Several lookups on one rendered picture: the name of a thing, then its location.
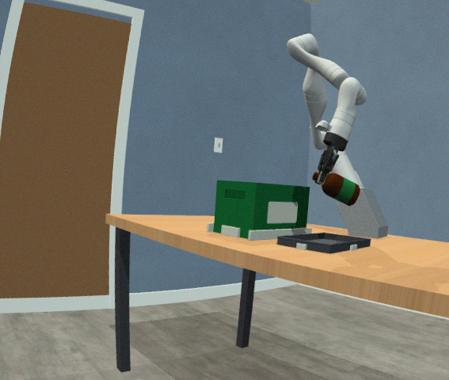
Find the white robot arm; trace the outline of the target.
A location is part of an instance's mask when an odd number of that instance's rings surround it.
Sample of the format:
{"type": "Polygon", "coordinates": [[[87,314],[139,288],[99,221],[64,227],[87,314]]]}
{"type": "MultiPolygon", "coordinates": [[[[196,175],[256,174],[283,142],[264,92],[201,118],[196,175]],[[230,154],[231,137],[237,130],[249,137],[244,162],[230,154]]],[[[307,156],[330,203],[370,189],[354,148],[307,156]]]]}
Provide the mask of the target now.
{"type": "MultiPolygon", "coordinates": [[[[356,119],[355,105],[361,105],[367,99],[364,87],[357,79],[350,78],[336,63],[320,58],[318,43],[311,34],[290,39],[287,42],[287,50],[293,59],[308,67],[303,93],[316,149],[323,150],[328,147],[323,142],[326,132],[337,134],[348,141],[356,119]],[[337,109],[330,125],[324,120],[321,121],[327,104],[323,77],[339,90],[337,109]]],[[[345,151],[338,151],[337,154],[339,158],[331,172],[364,188],[345,151]]]]}

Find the green divided crate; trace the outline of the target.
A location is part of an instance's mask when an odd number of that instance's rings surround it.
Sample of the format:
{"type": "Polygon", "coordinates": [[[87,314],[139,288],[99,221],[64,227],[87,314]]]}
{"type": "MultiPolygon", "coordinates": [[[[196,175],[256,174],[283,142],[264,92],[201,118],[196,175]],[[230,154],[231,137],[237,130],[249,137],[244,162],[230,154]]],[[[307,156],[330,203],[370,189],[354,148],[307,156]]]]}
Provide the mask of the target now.
{"type": "Polygon", "coordinates": [[[222,225],[249,230],[306,228],[310,187],[217,180],[215,233],[222,225]]]}

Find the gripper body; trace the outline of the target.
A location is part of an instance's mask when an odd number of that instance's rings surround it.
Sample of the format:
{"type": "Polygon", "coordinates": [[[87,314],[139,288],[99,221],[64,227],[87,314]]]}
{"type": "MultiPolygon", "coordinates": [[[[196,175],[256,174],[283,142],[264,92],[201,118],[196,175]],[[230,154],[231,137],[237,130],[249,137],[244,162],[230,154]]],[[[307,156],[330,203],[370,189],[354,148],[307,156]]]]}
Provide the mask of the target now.
{"type": "Polygon", "coordinates": [[[344,151],[348,143],[346,139],[332,132],[326,132],[323,142],[328,146],[327,149],[329,150],[326,161],[328,160],[331,152],[334,150],[336,150],[337,153],[338,150],[344,151]]]}

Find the brown bottle with green label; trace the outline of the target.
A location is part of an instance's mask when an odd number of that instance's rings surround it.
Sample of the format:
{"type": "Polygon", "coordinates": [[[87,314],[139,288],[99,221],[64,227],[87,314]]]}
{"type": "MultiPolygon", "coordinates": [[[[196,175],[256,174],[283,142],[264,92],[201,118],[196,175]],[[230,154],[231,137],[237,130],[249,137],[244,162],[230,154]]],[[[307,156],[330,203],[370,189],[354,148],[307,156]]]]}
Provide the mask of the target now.
{"type": "MultiPolygon", "coordinates": [[[[317,181],[320,173],[315,172],[312,180],[317,181]]],[[[336,174],[327,175],[324,184],[322,184],[323,192],[335,200],[338,200],[348,206],[353,205],[360,194],[358,184],[336,174]]]]}

